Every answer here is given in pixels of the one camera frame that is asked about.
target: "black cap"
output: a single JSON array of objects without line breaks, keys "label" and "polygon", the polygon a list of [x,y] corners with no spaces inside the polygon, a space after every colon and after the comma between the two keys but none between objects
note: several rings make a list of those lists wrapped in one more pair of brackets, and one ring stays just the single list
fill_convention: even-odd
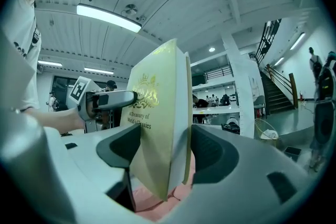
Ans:
[{"label": "black cap", "polygon": [[115,84],[115,82],[113,80],[109,80],[108,82],[106,82],[106,85],[112,89],[116,89],[117,85]]}]

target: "fluorescent light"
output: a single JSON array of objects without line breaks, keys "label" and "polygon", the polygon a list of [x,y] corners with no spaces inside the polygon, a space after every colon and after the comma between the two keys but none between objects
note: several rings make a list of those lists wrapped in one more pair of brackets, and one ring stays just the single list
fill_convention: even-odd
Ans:
[{"label": "fluorescent light", "polygon": [[126,17],[123,17],[113,12],[109,12],[104,9],[92,7],[89,5],[78,4],[77,14],[82,15],[82,16],[91,17],[91,18],[98,19],[98,20],[103,20],[105,22],[108,22],[114,25],[119,25],[123,28],[126,28],[136,33],[139,32],[139,30],[142,27],[141,24],[134,22],[132,20],[129,20]]},{"label": "fluorescent light", "polygon": [[301,33],[301,35],[299,36],[298,40],[295,41],[294,45],[290,48],[291,50],[293,50],[296,45],[301,41],[301,39],[303,39],[303,37],[305,36],[306,33]]},{"label": "fluorescent light", "polygon": [[280,62],[283,60],[283,57],[280,58],[279,61],[276,62],[276,64],[274,66],[277,66],[278,64],[280,64]]},{"label": "fluorescent light", "polygon": [[56,66],[56,67],[61,67],[62,64],[59,62],[47,62],[47,61],[37,61],[38,63],[40,63],[41,65],[48,65],[48,66]]},{"label": "fluorescent light", "polygon": [[111,74],[111,75],[114,74],[114,72],[112,72],[112,71],[105,71],[105,70],[99,70],[99,69],[92,69],[92,68],[87,68],[87,67],[84,67],[84,70],[85,70],[85,71],[91,71],[91,72],[97,72],[97,73]]}]

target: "backpack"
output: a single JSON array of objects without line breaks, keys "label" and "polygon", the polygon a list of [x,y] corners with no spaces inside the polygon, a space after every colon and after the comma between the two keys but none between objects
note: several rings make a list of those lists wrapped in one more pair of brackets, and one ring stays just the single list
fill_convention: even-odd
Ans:
[{"label": "backpack", "polygon": [[314,73],[314,77],[315,79],[318,79],[320,72],[322,70],[322,65],[319,62],[319,57],[317,56],[317,60],[316,62],[314,62],[312,59],[310,59],[313,63],[313,73]]}]

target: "white ceiling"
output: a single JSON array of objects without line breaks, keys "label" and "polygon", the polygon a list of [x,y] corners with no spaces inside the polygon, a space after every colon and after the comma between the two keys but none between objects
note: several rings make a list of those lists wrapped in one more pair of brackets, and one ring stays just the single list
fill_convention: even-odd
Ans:
[{"label": "white ceiling", "polygon": [[[127,81],[130,69],[160,44],[178,38],[192,62],[224,50],[220,30],[233,34],[239,48],[260,42],[264,23],[301,14],[301,0],[37,0],[37,25],[42,34],[40,59],[61,62],[63,72],[84,67],[114,70]],[[128,4],[142,24],[138,34],[76,15],[88,4],[121,14]]]}]

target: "shelf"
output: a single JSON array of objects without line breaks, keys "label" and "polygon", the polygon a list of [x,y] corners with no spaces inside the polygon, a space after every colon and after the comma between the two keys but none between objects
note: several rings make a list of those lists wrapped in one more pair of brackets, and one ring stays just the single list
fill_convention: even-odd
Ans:
[{"label": "shelf", "polygon": [[193,109],[193,115],[207,115],[207,114],[230,114],[239,113],[240,109],[237,105],[214,106],[212,108],[198,108]]},{"label": "shelf", "polygon": [[212,79],[206,84],[201,84],[193,87],[193,91],[201,91],[201,90],[207,90],[207,89],[215,89],[227,86],[229,84],[232,84],[235,81],[234,77],[232,75],[226,75],[223,77],[219,77],[217,79]]}]

